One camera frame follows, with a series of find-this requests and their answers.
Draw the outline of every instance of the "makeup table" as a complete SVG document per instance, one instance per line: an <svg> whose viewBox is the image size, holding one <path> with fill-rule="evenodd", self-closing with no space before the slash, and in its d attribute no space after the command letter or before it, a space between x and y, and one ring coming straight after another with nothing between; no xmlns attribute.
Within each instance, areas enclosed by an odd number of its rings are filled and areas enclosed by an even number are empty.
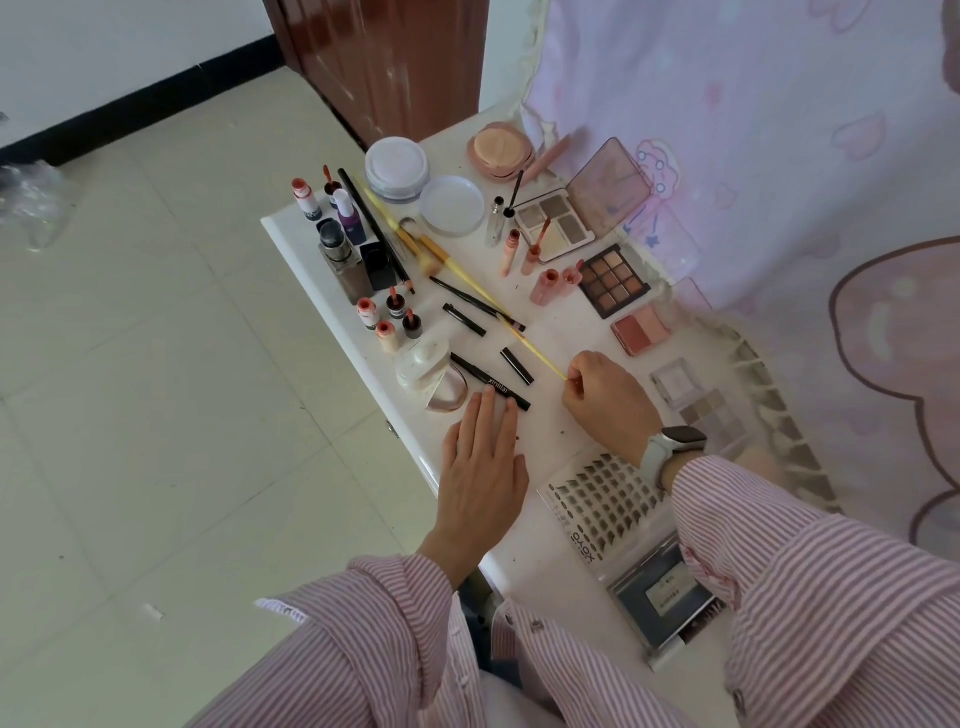
<svg viewBox="0 0 960 728"><path fill-rule="evenodd" d="M506 116L503 108L490 109L423 141L421 146L429 159L431 178L436 179L440 175L466 177L480 188L488 206L496 195L509 200L512 184L494 184L484 180L469 164L465 151L468 139L489 122ZM355 180L363 179L362 169L348 171ZM320 170L307 169L302 173L308 176L308 180L321 177ZM517 202L530 200L560 186L562 183L551 175L541 175L536 182L521 188ZM314 225L304 218L297 204L291 202L285 209L263 218L263 226L436 493L442 462L441 441L447 429L460 420L463 410L452 414L428 412L422 402L401 388L396 379L394 360L381 349L376 336L362 325L355 306L344 294L318 250L319 236ZM390 206L390 210L397 220L404 216L417 217L418 213L416 203ZM382 220L380 227L388 230ZM485 218L476 231L465 237L433 237L517 320L526 324L526 335L531 342L562 370L579 351L606 353L644 383L669 425L680 424L681 421L678 413L671 410L653 391L650 373L682 356L707 388L732 377L726 363L726 352L714 338L699 329L679 330L659 346L631 358L611 332L610 324L619 315L601 320L580 291L574 291L572 295L558 299L546 308L532 305L529 302L530 292L544 267L539 267L533 276L520 275L520 263L526 247L521 242L512 273L506 279L500 278L497 268L502 244L495 249L485 246L486 227ZM609 244L608 236L606 240L593 242L549 266L562 269L579 258L596 255ZM516 599L545 617L556 620L574 635L603 651L633 674L638 682L685 711L698 725L736 725L732 701L724 690L723 678L732 622L730 612L715 619L659 672L654 673L644 662L641 643L631 626L606 590L588 571L537 492L537 486L567 463L572 455L591 446L586 433L563 408L561 393L564 381L493 318L425 279L411 256L403 263L413 277L417 290L415 296L407 296L407 303L421 316L424 336L440 334L446 337L453 352L493 375L532 404L529 412L521 413L517 442L517 451L526 454L531 477L530 491L519 520L481 564L481 571L488 581L501 595ZM449 271L441 272L440 278L461 290L468 290ZM387 295L387 292L380 292L374 298L382 310L386 308ZM488 332L486 337L481 338L444 313L444 303L453 303L485 328ZM404 349L409 346L404 342ZM534 377L532 385L525 386L500 356L500 350L507 346ZM471 392L482 388L472 377L467 376L467 380ZM503 401L498 398L501 408ZM745 414L745 409L749 407L741 404L740 412Z"/></svg>

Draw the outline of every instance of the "open palette lid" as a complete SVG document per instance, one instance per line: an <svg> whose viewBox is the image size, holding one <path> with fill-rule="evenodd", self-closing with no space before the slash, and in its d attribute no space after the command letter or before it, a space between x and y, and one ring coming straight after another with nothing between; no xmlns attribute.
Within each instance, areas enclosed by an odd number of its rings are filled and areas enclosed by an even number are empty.
<svg viewBox="0 0 960 728"><path fill-rule="evenodd" d="M650 183L616 137L566 186L570 204L589 231L601 239L650 197Z"/></svg>

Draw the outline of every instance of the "tiled floor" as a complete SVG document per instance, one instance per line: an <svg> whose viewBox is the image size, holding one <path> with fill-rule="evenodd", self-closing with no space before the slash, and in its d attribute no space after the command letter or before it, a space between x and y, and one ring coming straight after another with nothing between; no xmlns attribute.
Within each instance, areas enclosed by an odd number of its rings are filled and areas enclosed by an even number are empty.
<svg viewBox="0 0 960 728"><path fill-rule="evenodd" d="M277 71L68 165L52 249L0 238L0 725L180 725L289 631L256 598L432 524L259 224L324 163L363 154Z"/></svg>

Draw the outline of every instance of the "plastic bag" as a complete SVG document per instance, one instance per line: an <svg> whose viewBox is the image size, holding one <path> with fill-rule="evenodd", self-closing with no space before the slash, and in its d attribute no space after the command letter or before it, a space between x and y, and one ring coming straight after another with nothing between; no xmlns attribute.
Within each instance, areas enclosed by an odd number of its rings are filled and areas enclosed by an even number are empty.
<svg viewBox="0 0 960 728"><path fill-rule="evenodd" d="M76 198L77 186L45 161L0 167L0 226L20 227L31 250L54 244Z"/></svg>

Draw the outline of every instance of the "pink striped sleeve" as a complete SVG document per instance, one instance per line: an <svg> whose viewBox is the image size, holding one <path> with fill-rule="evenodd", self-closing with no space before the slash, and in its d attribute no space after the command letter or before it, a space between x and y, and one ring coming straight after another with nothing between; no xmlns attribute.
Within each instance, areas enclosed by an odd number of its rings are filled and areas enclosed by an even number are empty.
<svg viewBox="0 0 960 728"><path fill-rule="evenodd" d="M268 600L301 627L189 725L407 725L440 686L451 594L440 568L414 555L354 559Z"/></svg>
<svg viewBox="0 0 960 728"><path fill-rule="evenodd" d="M727 681L751 725L960 725L955 564L719 458L673 500L684 558L739 608Z"/></svg>

